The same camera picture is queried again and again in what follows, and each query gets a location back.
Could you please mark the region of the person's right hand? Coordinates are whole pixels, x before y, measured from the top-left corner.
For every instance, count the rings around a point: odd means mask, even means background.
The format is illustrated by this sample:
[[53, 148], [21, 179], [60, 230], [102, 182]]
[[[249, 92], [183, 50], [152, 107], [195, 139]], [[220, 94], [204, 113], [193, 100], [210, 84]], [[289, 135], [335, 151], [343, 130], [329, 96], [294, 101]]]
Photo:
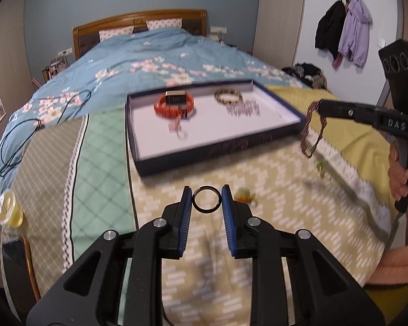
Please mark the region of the person's right hand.
[[398, 149], [394, 142], [390, 146], [388, 162], [391, 195], [396, 201], [400, 201], [401, 198], [408, 196], [408, 169], [400, 165]]

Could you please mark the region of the pink sleeve forearm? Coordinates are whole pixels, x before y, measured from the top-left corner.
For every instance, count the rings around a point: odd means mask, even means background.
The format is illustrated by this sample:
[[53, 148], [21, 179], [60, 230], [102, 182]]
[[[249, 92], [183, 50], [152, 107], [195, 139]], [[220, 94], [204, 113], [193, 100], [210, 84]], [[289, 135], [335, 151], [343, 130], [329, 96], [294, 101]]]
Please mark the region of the pink sleeve forearm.
[[405, 231], [405, 246], [386, 250], [378, 267], [367, 284], [392, 286], [408, 283], [408, 214]]

